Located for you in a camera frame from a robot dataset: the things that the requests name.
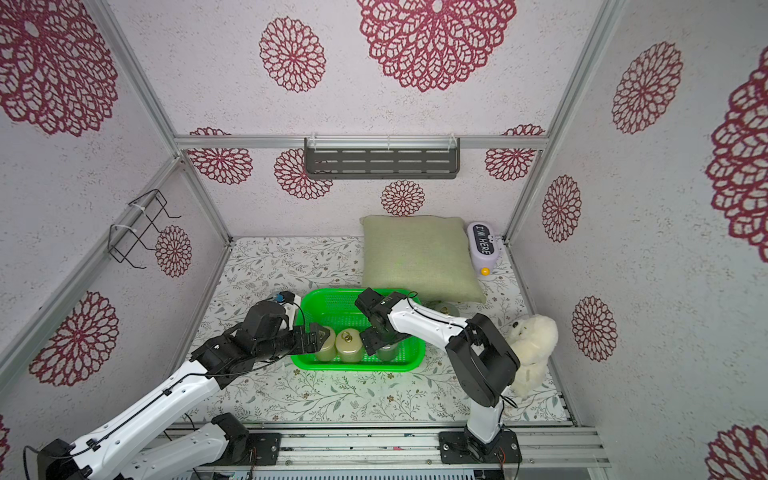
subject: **white teddy bear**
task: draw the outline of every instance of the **white teddy bear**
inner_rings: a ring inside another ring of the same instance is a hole
[[[507,388],[523,398],[544,382],[547,360],[558,344],[558,326],[548,316],[523,315],[512,323],[507,342],[520,360],[515,381]]]

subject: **white robotic arm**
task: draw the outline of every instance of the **white robotic arm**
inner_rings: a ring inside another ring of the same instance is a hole
[[[72,443],[56,439],[46,445],[38,453],[38,478],[165,480],[222,455],[238,463],[247,451],[248,430],[230,413],[180,439],[141,450],[175,419],[238,376],[286,355],[318,351],[330,332],[316,323],[293,325],[300,301],[291,292],[260,301],[242,323],[208,339],[167,380],[111,421]],[[265,363],[254,368],[257,361]]]
[[[502,430],[502,392],[520,367],[493,322],[479,313],[471,319],[445,315],[397,292],[384,297],[367,289],[355,305],[371,322],[360,334],[369,355],[408,336],[448,354],[459,384],[470,397],[467,448],[478,460],[491,455]]]
[[[289,354],[314,353],[329,330],[294,326],[300,298],[281,292],[251,307],[246,319],[196,349],[173,375],[110,422],[72,443],[57,439],[38,453],[40,480],[164,480],[204,463],[239,463],[248,431],[229,413],[180,439],[141,450],[175,419],[244,373]],[[486,316],[452,317],[420,306],[401,293],[371,289],[355,305],[371,322],[361,333],[369,355],[381,346],[417,336],[444,350],[471,398],[466,448],[478,461],[493,458],[501,437],[501,393],[520,366],[515,353]],[[255,368],[256,361],[270,362]]]

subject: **floral tablecloth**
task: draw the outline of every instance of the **floral tablecloth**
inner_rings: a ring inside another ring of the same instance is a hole
[[[248,308],[277,291],[299,295],[329,286],[357,286],[362,279],[362,237],[267,237],[238,240],[190,351],[242,321]],[[480,312],[502,333],[526,313],[507,258],[482,280],[488,302],[460,303],[463,315]],[[549,373],[510,422],[566,422],[568,413]],[[408,373],[330,372],[297,369],[290,359],[232,382],[189,413],[207,421],[232,412],[243,422],[461,422],[468,397],[447,356],[427,345],[422,365]]]

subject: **wire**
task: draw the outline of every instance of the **wire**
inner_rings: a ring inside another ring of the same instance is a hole
[[[248,471],[248,475],[246,475],[245,480],[253,480],[253,469],[256,468],[256,447],[253,447],[251,449],[251,462],[250,462],[250,470]]]
[[[192,372],[192,373],[188,373],[185,376],[183,376],[180,379],[178,379],[173,385],[171,385],[171,386],[167,387],[166,389],[164,389],[163,392],[160,395],[154,397],[147,405],[141,407],[136,413],[134,413],[133,415],[128,417],[127,420],[122,422],[120,425],[114,427],[107,435],[104,435],[99,440],[94,442],[93,445],[89,445],[88,448],[83,449],[80,452],[73,453],[71,455],[64,455],[64,456],[61,456],[61,457],[57,457],[57,456],[53,456],[53,455],[48,455],[47,453],[41,452],[40,450],[37,450],[37,449],[34,449],[30,445],[25,445],[24,449],[22,450],[22,457],[23,457],[22,460],[23,460],[23,463],[24,463],[24,474],[26,475],[27,480],[29,480],[29,470],[27,468],[27,450],[32,451],[36,455],[45,455],[46,457],[50,458],[51,460],[69,460],[69,459],[72,459],[72,458],[74,458],[74,457],[76,457],[78,455],[82,455],[82,454],[88,452],[89,450],[93,450],[93,448],[95,446],[99,445],[104,440],[108,439],[113,433],[115,433],[117,430],[119,430],[120,428],[125,426],[125,424],[127,424],[128,422],[130,422],[131,420],[136,418],[138,415],[140,415],[144,410],[148,409],[157,400],[159,400],[162,397],[166,396],[165,392],[169,392],[170,393],[170,390],[172,388],[174,388],[179,383],[183,382],[188,376],[207,376],[207,377],[211,377],[211,378],[213,378],[213,377],[221,377],[221,376],[241,376],[241,375],[245,375],[247,373],[256,372],[257,370],[265,369],[266,367],[268,367],[268,366],[270,366],[270,365],[272,365],[272,364],[274,364],[276,362],[279,362],[280,360],[284,359],[285,357],[286,356],[283,355],[281,357],[276,358],[275,360],[272,360],[272,361],[268,362],[265,365],[256,367],[255,369],[247,370],[246,372],[235,372],[235,373],[198,373],[198,372]]]
[[[190,417],[188,413],[185,413],[184,416],[187,417],[187,420],[190,421],[190,425],[192,425],[192,429],[197,430],[197,427],[194,426],[194,422],[192,421],[192,417]]]
[[[520,461],[518,462],[518,467],[515,470],[515,477],[512,480],[518,480],[518,473],[520,473],[520,464],[523,462],[522,457],[520,458]]]
[[[504,400],[504,403],[506,403],[507,405],[511,406],[513,409],[520,408],[520,407],[518,407],[518,404],[513,399],[511,399],[511,398],[509,398],[509,397],[507,397],[505,395],[500,395],[500,397],[502,398],[502,400]]]
[[[304,315],[304,310],[301,309],[301,305],[294,302],[283,302],[283,303],[290,303],[291,305],[295,306],[299,311],[301,312],[301,324],[306,326],[306,315]]]
[[[431,317],[431,316],[429,316],[429,315],[427,315],[427,314],[425,314],[425,313],[423,313],[423,312],[420,312],[420,311],[418,311],[418,310],[416,309],[416,305],[414,305],[414,304],[411,302],[411,298],[413,298],[413,297],[412,297],[412,296],[407,296],[407,297],[406,297],[406,300],[408,301],[408,304],[411,306],[411,308],[413,309],[413,311],[414,311],[414,312],[418,313],[419,315],[423,316],[424,318],[426,318],[426,319],[430,319],[430,320],[432,320],[433,322],[444,323],[445,325],[450,325],[450,326],[461,326],[461,325],[456,325],[455,323],[446,322],[445,320],[436,319],[436,318],[434,318],[434,317]]]

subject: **floral wallpaper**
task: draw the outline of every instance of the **floral wallpaper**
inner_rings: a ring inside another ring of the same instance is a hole
[[[459,135],[546,129],[601,0],[109,5],[179,132]]]
[[[219,128],[198,128],[190,135],[229,135]],[[192,165],[200,173],[220,184],[238,184],[250,177],[253,170],[248,150],[244,148],[204,148],[188,150]]]
[[[80,0],[7,0],[0,14],[0,101],[46,134],[99,130],[118,99],[118,71]]]
[[[510,128],[503,135],[544,135],[544,128],[527,124]],[[499,180],[510,181],[525,177],[538,151],[530,148],[491,148],[485,152],[485,169]]]
[[[275,178],[289,195],[314,200],[330,192],[333,180],[314,180],[306,175],[304,150],[292,148],[275,160]]]
[[[184,275],[192,263],[189,235],[178,225],[168,225],[157,235],[154,255],[157,265],[166,275]]]
[[[488,63],[515,0],[358,0],[360,32],[382,72],[403,87],[446,90]]]
[[[11,449],[8,446],[8,433],[10,431],[2,423],[2,415],[0,415],[0,473],[3,471],[3,462],[5,460],[5,454]]]
[[[680,83],[680,50],[665,41],[655,44],[621,75],[614,96],[614,123],[625,134],[643,131],[667,111]]]
[[[326,287],[359,286],[361,237],[243,238],[224,274],[190,351],[242,321],[255,302],[280,290],[299,295]],[[482,281],[488,302],[459,304],[465,315],[480,312],[505,333],[525,313],[508,260]],[[568,412],[547,374],[507,422],[566,422]],[[230,384],[190,411],[195,422],[233,412],[245,422],[461,422],[468,398],[444,353],[427,346],[422,364],[407,373],[306,371],[289,359]]]
[[[725,121],[712,133],[707,176],[712,208],[730,222],[728,234],[757,247],[768,263],[768,46],[749,80],[728,97]]]
[[[108,298],[86,292],[29,364],[29,372],[54,386],[84,382],[109,360],[120,333],[119,323]]]
[[[396,180],[384,187],[382,207],[393,217],[407,217],[424,204],[424,190],[414,181]]]
[[[629,1],[511,245],[618,478],[768,478],[767,18]]]

